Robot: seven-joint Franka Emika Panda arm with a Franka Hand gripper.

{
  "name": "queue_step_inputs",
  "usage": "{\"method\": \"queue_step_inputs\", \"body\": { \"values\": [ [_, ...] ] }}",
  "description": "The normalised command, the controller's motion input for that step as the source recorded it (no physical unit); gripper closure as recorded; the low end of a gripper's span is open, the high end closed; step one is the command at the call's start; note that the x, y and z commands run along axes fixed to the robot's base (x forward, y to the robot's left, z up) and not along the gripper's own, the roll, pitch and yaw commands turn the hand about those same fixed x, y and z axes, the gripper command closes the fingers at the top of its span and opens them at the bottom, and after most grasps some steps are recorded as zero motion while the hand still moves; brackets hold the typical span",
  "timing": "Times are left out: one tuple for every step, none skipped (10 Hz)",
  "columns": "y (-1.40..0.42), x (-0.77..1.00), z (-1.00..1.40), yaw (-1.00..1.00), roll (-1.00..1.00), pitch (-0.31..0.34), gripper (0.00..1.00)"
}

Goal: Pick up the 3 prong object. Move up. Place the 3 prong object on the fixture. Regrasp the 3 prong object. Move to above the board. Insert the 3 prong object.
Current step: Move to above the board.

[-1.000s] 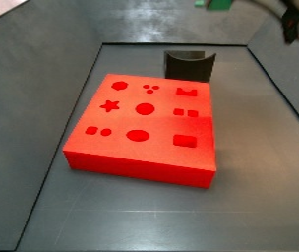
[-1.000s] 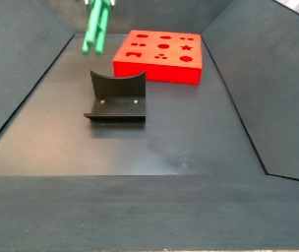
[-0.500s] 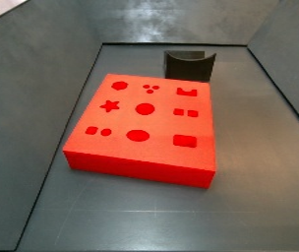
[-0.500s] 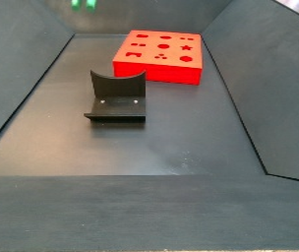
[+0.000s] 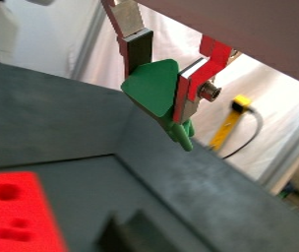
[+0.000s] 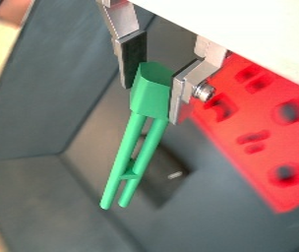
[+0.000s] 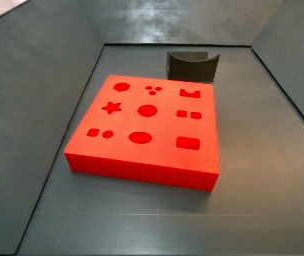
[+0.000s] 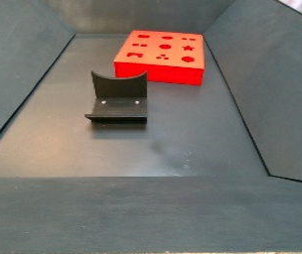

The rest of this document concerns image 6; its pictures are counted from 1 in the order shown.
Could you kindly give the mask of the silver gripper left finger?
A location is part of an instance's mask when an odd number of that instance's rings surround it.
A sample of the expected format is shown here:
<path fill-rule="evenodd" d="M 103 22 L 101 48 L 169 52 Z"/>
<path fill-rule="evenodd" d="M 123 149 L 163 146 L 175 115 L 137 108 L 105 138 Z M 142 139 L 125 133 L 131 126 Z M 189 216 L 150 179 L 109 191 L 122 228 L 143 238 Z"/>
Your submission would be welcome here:
<path fill-rule="evenodd" d="M 138 66 L 147 61 L 147 31 L 139 26 L 134 4 L 129 0 L 97 0 L 113 36 L 121 83 L 133 87 Z"/>

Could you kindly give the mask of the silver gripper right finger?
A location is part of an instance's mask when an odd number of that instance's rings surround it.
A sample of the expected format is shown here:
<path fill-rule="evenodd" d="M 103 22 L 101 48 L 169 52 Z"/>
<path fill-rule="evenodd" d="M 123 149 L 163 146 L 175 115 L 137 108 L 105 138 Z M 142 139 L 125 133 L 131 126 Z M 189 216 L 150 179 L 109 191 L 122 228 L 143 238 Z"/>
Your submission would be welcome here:
<path fill-rule="evenodd" d="M 209 102 L 216 95 L 216 88 L 206 79 L 221 69 L 228 49 L 204 36 L 195 40 L 197 58 L 173 77 L 170 121 L 178 125 L 191 112 L 189 105 L 193 98 Z"/>

